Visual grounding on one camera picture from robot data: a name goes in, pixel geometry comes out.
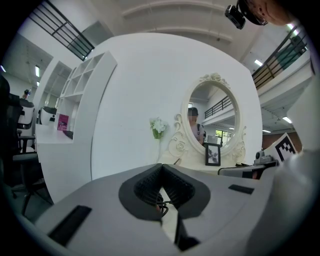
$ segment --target office chair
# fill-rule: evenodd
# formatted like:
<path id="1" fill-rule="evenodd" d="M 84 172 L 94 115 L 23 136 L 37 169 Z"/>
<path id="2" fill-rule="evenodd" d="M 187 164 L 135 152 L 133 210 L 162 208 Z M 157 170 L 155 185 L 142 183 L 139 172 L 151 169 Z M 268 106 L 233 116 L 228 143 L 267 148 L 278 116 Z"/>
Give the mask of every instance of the office chair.
<path id="1" fill-rule="evenodd" d="M 26 152 L 27 141 L 34 140 L 34 136 L 18 136 L 18 120 L 22 112 L 19 96 L 10 94 L 10 86 L 7 80 L 0 77 L 1 91 L 6 91 L 4 98 L 6 104 L 1 104 L 2 118 L 2 136 L 3 148 L 1 149 L 1 158 L 3 163 L 3 181 L 10 186 L 13 198 L 16 198 L 15 192 L 26 192 L 22 205 L 22 215 L 25 215 L 28 202 L 31 195 L 37 195 L 46 202 L 37 190 L 45 188 L 45 182 L 38 182 L 43 178 L 41 165 L 38 161 L 38 154 L 36 152 Z"/>

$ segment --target black railing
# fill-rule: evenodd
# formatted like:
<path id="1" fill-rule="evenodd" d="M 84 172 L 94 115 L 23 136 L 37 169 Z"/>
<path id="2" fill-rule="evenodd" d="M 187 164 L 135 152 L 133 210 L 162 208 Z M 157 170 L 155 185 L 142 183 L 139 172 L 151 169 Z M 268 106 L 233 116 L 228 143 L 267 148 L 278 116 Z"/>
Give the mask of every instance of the black railing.
<path id="1" fill-rule="evenodd" d="M 255 87 L 260 89 L 294 63 L 307 51 L 306 33 L 295 26 L 270 57 L 252 75 Z"/>
<path id="2" fill-rule="evenodd" d="M 226 107 L 231 105 L 232 102 L 228 96 L 225 96 L 222 100 L 220 100 L 217 104 L 210 107 L 206 112 L 204 112 L 204 118 L 208 118 L 213 116 L 215 113 L 224 110 Z"/>
<path id="3" fill-rule="evenodd" d="M 35 8 L 29 18 L 83 61 L 95 48 L 48 0 Z"/>

